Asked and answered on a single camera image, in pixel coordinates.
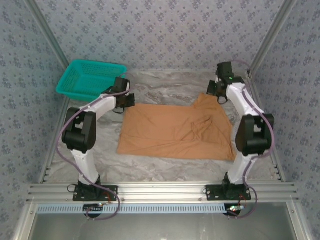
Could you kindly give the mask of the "tan t-shirt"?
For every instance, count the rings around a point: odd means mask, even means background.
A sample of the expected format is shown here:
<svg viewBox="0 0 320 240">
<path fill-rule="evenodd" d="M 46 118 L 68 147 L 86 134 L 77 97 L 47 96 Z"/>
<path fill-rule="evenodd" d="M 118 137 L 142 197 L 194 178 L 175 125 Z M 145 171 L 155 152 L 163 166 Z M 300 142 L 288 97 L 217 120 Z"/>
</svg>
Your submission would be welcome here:
<svg viewBox="0 0 320 240">
<path fill-rule="evenodd" d="M 232 130 L 216 96 L 200 93 L 190 106 L 137 103 L 124 113 L 117 153 L 234 161 Z"/>
</svg>

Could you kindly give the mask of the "aluminium frame post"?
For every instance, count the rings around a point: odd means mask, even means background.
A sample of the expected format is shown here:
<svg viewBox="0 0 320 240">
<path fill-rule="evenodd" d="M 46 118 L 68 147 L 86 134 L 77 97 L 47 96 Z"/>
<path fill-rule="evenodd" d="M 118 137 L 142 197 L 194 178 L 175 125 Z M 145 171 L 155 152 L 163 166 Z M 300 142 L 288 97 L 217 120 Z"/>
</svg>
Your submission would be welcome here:
<svg viewBox="0 0 320 240">
<path fill-rule="evenodd" d="M 69 61 L 65 56 L 60 44 L 55 37 L 53 31 L 51 30 L 45 16 L 43 15 L 40 7 L 36 3 L 35 0 L 23 0 L 26 6 L 28 7 L 31 15 L 33 16 L 35 22 L 39 26 L 42 34 L 44 35 L 45 39 L 47 40 L 49 46 L 51 47 L 53 53 L 55 54 L 57 60 L 59 61 L 60 65 L 66 69 L 69 66 Z"/>
<path fill-rule="evenodd" d="M 283 0 L 272 24 L 255 55 L 250 72 L 256 74 L 298 0 Z"/>
</svg>

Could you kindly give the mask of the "teal plastic basket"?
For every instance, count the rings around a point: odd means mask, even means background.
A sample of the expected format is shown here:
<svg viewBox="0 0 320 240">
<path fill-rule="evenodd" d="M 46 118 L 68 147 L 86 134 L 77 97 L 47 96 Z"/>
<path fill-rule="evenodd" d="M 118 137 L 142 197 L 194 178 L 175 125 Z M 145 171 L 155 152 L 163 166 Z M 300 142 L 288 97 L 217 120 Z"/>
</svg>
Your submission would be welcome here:
<svg viewBox="0 0 320 240">
<path fill-rule="evenodd" d="M 76 59 L 63 73 L 56 92 L 72 100 L 89 103 L 113 86 L 117 77 L 124 77 L 126 72 L 125 65 Z"/>
</svg>

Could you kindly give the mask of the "grey metal lower panel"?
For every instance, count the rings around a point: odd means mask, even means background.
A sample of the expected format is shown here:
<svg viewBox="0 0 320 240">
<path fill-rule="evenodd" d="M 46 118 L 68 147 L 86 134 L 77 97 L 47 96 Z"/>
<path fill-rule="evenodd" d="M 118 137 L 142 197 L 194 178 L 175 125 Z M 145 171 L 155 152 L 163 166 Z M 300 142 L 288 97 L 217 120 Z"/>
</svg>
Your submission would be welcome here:
<svg viewBox="0 0 320 240">
<path fill-rule="evenodd" d="M 27 204 L 11 240 L 314 240 L 293 202 L 259 203 L 250 216 L 222 213 L 118 214 L 88 220 L 83 213 L 38 214 Z"/>
</svg>

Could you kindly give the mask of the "aluminium mounting rail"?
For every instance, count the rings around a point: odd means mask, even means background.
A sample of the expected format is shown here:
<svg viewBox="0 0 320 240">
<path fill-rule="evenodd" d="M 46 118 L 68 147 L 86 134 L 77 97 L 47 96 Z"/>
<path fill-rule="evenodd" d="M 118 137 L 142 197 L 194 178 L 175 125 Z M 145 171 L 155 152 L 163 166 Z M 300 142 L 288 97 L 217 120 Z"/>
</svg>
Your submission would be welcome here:
<svg viewBox="0 0 320 240">
<path fill-rule="evenodd" d="M 123 182 L 116 183 L 118 196 L 125 204 L 133 203 L 199 203 L 207 200 L 207 182 Z M 281 181 L 251 181 L 249 183 L 260 203 L 296 202 L 299 200 L 294 183 Z M 70 203 L 73 194 L 67 183 L 33 184 L 27 201 L 35 203 Z"/>
</svg>

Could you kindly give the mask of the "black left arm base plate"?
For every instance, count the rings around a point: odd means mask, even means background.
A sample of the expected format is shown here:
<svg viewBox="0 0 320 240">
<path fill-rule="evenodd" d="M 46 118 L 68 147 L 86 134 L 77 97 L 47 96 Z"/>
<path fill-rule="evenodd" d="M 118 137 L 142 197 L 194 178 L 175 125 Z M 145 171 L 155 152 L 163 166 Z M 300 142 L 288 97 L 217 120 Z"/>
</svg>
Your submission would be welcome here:
<svg viewBox="0 0 320 240">
<path fill-rule="evenodd" d="M 73 198 L 74 202 L 116 202 L 113 193 L 92 185 L 76 185 Z"/>
</svg>

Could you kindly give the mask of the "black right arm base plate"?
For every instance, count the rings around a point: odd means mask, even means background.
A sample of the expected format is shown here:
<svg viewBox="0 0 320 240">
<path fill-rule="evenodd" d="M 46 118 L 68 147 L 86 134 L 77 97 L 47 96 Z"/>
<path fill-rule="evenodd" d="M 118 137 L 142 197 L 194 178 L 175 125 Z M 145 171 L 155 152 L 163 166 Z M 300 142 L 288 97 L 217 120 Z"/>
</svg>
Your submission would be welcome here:
<svg viewBox="0 0 320 240">
<path fill-rule="evenodd" d="M 205 194 L 208 201 L 251 200 L 251 192 L 244 184 L 240 185 L 206 185 Z"/>
</svg>

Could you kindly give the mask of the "small circuit board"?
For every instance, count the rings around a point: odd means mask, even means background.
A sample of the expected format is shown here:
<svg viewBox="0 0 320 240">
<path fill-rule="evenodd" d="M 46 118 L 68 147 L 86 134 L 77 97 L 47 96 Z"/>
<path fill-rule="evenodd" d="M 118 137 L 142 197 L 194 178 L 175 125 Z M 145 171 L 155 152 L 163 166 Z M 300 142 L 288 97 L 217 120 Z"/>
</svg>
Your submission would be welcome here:
<svg viewBox="0 0 320 240">
<path fill-rule="evenodd" d="M 233 205 L 233 204 L 226 204 L 225 205 L 225 210 L 226 216 L 231 216 L 231 217 L 238 217 L 241 213 L 242 210 L 245 209 L 245 206 L 243 205 Z"/>
</svg>

